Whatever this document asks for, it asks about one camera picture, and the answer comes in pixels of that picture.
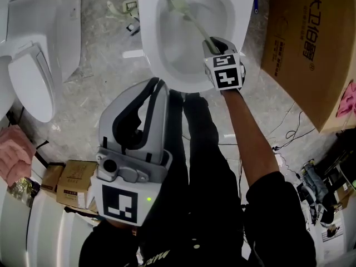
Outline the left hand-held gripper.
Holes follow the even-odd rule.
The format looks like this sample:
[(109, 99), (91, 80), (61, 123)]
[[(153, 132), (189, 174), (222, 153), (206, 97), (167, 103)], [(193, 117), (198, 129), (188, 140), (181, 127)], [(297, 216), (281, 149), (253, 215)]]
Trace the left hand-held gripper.
[[(100, 216), (133, 226), (147, 218), (172, 163), (172, 154), (164, 150), (168, 98), (166, 83), (153, 77), (121, 92), (102, 113), (98, 166), (91, 177)], [(146, 100), (139, 131), (138, 111)]]

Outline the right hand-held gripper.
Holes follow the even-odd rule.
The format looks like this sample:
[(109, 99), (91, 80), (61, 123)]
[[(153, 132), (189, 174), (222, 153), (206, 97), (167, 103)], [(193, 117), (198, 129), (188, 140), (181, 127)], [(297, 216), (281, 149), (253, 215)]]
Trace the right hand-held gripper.
[(217, 91), (241, 90), (246, 69), (237, 53), (236, 46), (223, 38), (211, 37), (213, 51), (207, 40), (202, 42), (204, 67), (208, 79)]

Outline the green toilet brush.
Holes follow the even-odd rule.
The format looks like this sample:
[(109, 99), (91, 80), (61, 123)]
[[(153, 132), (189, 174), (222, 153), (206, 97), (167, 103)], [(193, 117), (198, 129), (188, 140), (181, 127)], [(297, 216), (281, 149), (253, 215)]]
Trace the green toilet brush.
[(208, 35), (208, 33), (205, 31), (205, 29), (203, 28), (203, 26), (197, 21), (197, 19), (192, 15), (191, 13), (191, 8), (189, 6), (189, 4), (187, 3), (186, 0), (170, 0), (173, 7), (181, 14), (183, 14), (184, 16), (186, 16), (194, 25), (195, 27), (198, 29), (198, 31), (202, 34), (202, 36), (204, 37), (204, 40), (207, 43), (207, 46), (210, 50), (210, 52), (214, 55), (219, 55), (220, 51), (219, 49), (215, 46), (215, 44), (213, 43), (212, 39), (210, 38), (210, 36)]

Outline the white toilet with wide bowl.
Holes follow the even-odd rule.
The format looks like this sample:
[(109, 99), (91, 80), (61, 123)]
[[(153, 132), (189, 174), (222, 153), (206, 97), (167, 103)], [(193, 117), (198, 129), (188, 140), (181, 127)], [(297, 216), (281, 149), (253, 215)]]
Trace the white toilet with wide bowl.
[[(254, 0), (185, 1), (210, 36), (242, 49)], [(204, 69), (203, 35), (170, 0), (139, 0), (139, 19), (143, 51), (155, 77), (186, 93), (213, 88)]]

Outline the person's right forearm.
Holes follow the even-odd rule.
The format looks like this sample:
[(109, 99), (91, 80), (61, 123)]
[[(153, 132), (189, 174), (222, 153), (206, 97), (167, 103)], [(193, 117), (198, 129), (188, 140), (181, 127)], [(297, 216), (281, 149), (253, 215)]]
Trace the person's right forearm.
[(236, 90), (222, 92), (235, 132), (243, 169), (249, 186), (279, 171), (271, 146), (259, 129), (246, 102)]

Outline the white toilet with tall tank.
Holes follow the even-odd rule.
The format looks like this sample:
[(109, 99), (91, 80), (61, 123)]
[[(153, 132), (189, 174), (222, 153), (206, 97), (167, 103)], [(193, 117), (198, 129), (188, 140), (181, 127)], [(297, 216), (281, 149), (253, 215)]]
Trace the white toilet with tall tank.
[(40, 122), (50, 122), (63, 83), (81, 58), (81, 0), (14, 0), (0, 8), (0, 98), (17, 98)]

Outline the white flat strip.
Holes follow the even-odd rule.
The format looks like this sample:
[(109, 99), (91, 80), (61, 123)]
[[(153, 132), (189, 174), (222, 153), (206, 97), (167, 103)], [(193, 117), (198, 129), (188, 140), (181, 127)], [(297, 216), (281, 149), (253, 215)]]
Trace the white flat strip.
[(130, 51), (125, 51), (122, 53), (123, 58), (138, 58), (138, 57), (143, 57), (144, 51), (142, 49), (140, 50), (130, 50)]

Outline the person's black trousers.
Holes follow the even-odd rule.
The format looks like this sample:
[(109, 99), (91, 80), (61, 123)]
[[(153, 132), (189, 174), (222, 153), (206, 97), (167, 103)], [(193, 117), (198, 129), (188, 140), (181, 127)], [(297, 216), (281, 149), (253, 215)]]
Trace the person's black trousers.
[(241, 235), (243, 216), (234, 172), (219, 149), (208, 102), (198, 93), (170, 90), (165, 149), (173, 162), (168, 179), (198, 227), (216, 224)]

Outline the small grey plastic part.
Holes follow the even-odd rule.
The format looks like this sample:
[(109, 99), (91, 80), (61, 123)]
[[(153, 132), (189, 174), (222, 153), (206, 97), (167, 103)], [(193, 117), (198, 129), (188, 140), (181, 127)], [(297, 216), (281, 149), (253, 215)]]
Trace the small grey plastic part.
[(126, 32), (129, 36), (134, 36), (140, 31), (139, 21), (134, 21), (126, 26)]

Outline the small light cardboard carton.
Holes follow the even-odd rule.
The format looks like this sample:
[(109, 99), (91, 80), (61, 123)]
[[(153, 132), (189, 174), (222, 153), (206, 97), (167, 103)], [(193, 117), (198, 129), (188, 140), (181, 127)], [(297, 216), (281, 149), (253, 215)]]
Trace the small light cardboard carton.
[(87, 209), (92, 200), (91, 177), (96, 169), (97, 162), (68, 160), (57, 184), (56, 201)]

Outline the large cardboard box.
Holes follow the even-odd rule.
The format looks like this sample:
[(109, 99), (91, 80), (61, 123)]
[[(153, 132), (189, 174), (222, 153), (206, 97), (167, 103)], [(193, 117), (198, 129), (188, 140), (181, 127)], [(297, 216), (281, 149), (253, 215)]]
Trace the large cardboard box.
[(336, 115), (356, 82), (356, 0), (270, 0), (261, 68), (318, 132), (355, 128), (354, 112)]

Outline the small dark brown carton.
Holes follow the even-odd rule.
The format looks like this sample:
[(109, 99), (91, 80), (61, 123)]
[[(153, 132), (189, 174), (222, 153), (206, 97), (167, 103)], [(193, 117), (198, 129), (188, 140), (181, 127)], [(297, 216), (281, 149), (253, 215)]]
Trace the small dark brown carton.
[(52, 162), (48, 164), (48, 168), (44, 173), (41, 189), (49, 192), (56, 193), (57, 184), (59, 179), (66, 167), (65, 163), (61, 162)]

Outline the white plastic piece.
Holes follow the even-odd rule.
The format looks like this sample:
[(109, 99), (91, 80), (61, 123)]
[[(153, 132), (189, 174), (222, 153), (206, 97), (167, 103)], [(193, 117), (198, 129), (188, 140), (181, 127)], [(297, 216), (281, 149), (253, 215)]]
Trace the white plastic piece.
[(109, 9), (109, 11), (116, 16), (123, 16), (123, 13), (120, 12), (111, 1), (107, 1), (107, 7)]

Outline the pink towel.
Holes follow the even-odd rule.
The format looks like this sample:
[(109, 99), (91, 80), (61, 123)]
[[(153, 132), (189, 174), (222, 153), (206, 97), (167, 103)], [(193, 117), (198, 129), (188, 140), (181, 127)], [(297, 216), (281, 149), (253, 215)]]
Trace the pink towel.
[(35, 147), (18, 125), (0, 132), (0, 177), (8, 186), (23, 177), (31, 177), (35, 153)]

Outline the green patterned bag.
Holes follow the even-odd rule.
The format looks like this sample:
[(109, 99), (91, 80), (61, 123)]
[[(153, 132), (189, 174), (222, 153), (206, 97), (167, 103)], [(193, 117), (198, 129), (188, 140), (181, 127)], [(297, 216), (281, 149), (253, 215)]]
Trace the green patterned bag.
[(32, 207), (34, 198), (40, 190), (40, 184), (23, 177), (16, 181), (12, 186), (7, 187), (7, 191), (17, 200), (28, 207)]

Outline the pink cloth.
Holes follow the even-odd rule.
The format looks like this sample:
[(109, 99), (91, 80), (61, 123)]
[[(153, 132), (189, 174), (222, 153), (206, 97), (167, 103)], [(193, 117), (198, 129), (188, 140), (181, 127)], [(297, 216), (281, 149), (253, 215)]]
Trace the pink cloth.
[(356, 82), (351, 82), (346, 88), (340, 100), (336, 117), (342, 117), (350, 112), (354, 112), (356, 115)]

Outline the large white ceramic fixture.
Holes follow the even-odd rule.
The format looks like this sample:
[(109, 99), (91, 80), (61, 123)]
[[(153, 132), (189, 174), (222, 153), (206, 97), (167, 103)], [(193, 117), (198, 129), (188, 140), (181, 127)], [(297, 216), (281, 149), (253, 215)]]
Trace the large white ceramic fixture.
[(0, 196), (0, 265), (5, 267), (78, 267), (92, 224), (44, 192), (32, 207), (8, 192)]

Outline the person's black shirt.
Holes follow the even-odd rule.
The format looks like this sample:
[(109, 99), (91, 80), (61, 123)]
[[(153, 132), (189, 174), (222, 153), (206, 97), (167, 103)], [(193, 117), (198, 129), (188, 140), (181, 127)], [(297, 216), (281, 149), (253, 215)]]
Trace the person's black shirt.
[(162, 217), (130, 229), (100, 222), (78, 267), (316, 267), (314, 241), (299, 197), (279, 172), (260, 178), (237, 205), (236, 180), (221, 189), (224, 206), (193, 207), (182, 220)]

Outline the black bag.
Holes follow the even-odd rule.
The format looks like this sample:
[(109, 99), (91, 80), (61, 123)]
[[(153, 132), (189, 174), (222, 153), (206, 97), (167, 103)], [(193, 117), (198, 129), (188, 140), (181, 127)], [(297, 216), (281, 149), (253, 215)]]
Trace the black bag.
[(326, 187), (321, 204), (324, 208), (320, 222), (330, 225), (334, 215), (345, 205), (341, 198), (336, 198), (335, 192), (347, 186), (345, 195), (356, 190), (356, 139), (338, 136), (336, 142), (327, 151), (324, 157), (316, 164), (315, 170)]

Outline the printed paper sheet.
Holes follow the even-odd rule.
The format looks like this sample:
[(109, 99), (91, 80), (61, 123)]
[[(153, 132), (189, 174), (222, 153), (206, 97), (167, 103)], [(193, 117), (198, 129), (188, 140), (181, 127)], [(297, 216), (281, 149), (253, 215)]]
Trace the printed paper sheet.
[(326, 233), (323, 235), (323, 242), (329, 241), (330, 239), (336, 236), (336, 233), (339, 231), (340, 227), (336, 224), (332, 224), (327, 227)]

